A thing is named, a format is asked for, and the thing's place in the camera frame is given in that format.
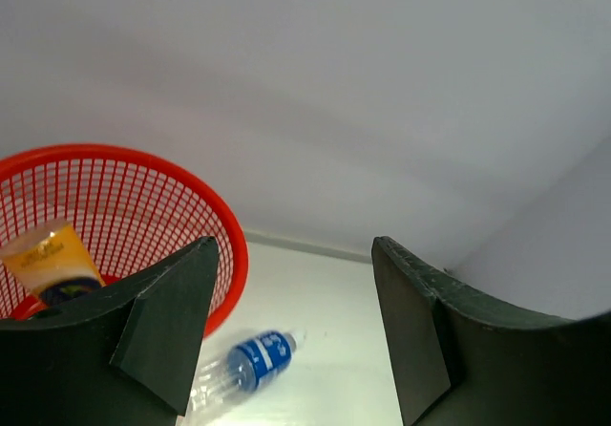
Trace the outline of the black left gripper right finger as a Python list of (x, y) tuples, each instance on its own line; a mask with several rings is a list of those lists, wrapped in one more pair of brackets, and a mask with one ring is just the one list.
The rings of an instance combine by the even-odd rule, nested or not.
[(569, 320), (494, 298), (389, 237), (371, 259), (407, 425), (606, 425), (610, 316)]

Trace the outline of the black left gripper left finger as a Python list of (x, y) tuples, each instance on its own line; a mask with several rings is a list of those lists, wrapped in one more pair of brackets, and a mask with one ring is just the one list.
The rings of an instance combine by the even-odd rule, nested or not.
[(219, 249), (200, 238), (105, 288), (1, 323), (5, 425), (172, 425), (184, 415)]

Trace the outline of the blue label plastic bottle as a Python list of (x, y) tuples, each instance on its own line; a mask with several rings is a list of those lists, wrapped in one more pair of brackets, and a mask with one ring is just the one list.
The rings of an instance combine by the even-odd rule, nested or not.
[(201, 361), (177, 424), (206, 425), (243, 404), (289, 367), (305, 340), (300, 330), (267, 330)]

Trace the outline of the yellow blue label bottle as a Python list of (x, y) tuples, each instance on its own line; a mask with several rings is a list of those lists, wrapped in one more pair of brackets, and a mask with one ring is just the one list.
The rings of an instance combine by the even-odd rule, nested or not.
[(1, 247), (1, 261), (47, 307), (71, 301), (105, 283), (73, 225), (41, 224)]

